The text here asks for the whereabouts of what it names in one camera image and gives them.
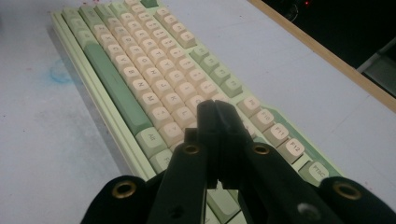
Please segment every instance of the white desk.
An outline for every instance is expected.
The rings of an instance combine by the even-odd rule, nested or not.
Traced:
[[[50,11],[84,2],[0,5],[0,223],[79,223],[102,186],[128,174],[52,29]],[[164,2],[261,100],[396,210],[394,112],[246,0]]]

